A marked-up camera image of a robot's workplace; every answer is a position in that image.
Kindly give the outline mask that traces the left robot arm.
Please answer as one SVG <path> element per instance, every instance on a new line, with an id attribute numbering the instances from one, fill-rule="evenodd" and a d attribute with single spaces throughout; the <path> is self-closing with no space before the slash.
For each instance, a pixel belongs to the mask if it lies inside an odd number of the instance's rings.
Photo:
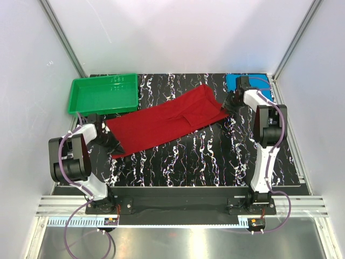
<path id="1" fill-rule="evenodd" d="M 56 183 L 78 188 L 86 196 L 87 205 L 97 212 L 119 212 L 120 205 L 111 188 L 92 172 L 87 149 L 90 143 L 102 146 L 109 155 L 125 153 L 105 119 L 98 114 L 90 114 L 85 124 L 48 141 L 51 178 Z"/>

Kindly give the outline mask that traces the red t shirt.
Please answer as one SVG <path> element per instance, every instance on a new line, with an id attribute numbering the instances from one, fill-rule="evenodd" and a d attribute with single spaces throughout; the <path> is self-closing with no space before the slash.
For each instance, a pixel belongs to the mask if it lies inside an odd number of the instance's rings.
<path id="1" fill-rule="evenodd" d="M 108 128 L 125 151 L 112 158 L 123 158 L 176 140 L 228 115 L 213 90 L 200 85 L 163 104 L 108 120 Z"/>

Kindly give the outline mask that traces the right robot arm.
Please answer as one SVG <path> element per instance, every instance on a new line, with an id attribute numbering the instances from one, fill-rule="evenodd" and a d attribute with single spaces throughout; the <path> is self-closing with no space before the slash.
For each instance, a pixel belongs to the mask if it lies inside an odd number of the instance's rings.
<path id="1" fill-rule="evenodd" d="M 274 208 L 272 175 L 281 143 L 287 137 L 287 107 L 278 105 L 264 96 L 262 91 L 250 84 L 249 76 L 236 78 L 236 88 L 231 90 L 223 103 L 228 112 L 243 106 L 255 112 L 253 139 L 257 144 L 257 158 L 249 190 L 236 205 L 228 204 L 231 213 L 263 214 Z"/>

